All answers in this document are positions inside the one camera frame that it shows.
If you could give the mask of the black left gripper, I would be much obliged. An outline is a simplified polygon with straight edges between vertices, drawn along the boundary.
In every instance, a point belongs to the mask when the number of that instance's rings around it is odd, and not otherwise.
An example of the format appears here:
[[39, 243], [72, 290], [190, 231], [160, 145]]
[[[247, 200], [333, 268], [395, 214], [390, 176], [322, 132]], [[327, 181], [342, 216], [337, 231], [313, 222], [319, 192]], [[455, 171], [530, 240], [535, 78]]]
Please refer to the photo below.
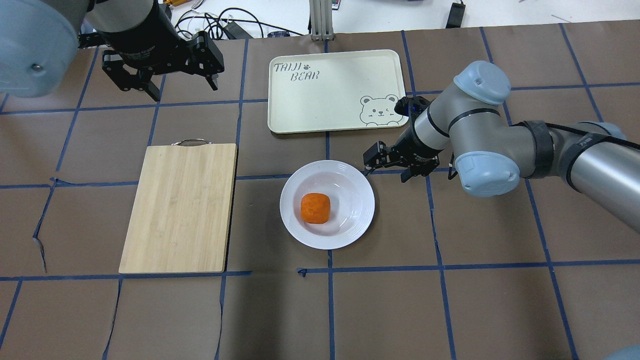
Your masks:
[[85, 16], [107, 46], [102, 70], [122, 91], [162, 96], [153, 76], [181, 72], [204, 78], [212, 91], [224, 58], [205, 30], [182, 38], [160, 5], [89, 5]]

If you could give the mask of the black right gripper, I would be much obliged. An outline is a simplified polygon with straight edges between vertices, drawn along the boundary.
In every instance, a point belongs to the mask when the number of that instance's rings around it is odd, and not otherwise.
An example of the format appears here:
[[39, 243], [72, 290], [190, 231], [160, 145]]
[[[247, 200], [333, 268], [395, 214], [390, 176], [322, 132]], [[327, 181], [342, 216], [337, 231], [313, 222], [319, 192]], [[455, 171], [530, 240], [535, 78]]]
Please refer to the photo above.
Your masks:
[[404, 96], [397, 101], [394, 110], [401, 116], [408, 116], [410, 125], [395, 145], [387, 146], [383, 141], [377, 141], [363, 153], [365, 177], [381, 168], [403, 167], [400, 180], [406, 183], [415, 177], [430, 175], [441, 164], [438, 158], [441, 151], [425, 145], [415, 126], [418, 116], [425, 114], [430, 104], [423, 96]]

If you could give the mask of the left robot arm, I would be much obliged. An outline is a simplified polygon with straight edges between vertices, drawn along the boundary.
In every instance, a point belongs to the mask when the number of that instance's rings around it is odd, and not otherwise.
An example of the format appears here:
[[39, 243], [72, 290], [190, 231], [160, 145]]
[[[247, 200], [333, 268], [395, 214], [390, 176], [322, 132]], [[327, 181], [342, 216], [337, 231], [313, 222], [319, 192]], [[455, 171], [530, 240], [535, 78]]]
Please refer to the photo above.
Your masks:
[[197, 75], [216, 91], [226, 69], [210, 35], [181, 38], [157, 0], [3, 0], [0, 14], [1, 91], [20, 98], [55, 91], [84, 45], [105, 44], [107, 77], [154, 101], [153, 76]]

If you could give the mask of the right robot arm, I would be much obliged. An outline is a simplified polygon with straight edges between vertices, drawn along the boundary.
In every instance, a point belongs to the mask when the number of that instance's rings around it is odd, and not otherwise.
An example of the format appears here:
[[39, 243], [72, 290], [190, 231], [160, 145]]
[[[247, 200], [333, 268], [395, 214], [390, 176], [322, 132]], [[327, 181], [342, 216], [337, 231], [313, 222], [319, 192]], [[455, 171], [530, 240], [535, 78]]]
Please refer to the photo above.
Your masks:
[[428, 176], [451, 146], [450, 166], [462, 189], [491, 198], [515, 189], [521, 179], [558, 177], [627, 226], [640, 227], [639, 144], [598, 121], [560, 125], [548, 121], [503, 123], [499, 107], [510, 81], [493, 63], [478, 60], [456, 75], [434, 100], [404, 96], [391, 113], [408, 125], [391, 146], [376, 142], [363, 153], [366, 173], [402, 167], [402, 182]]

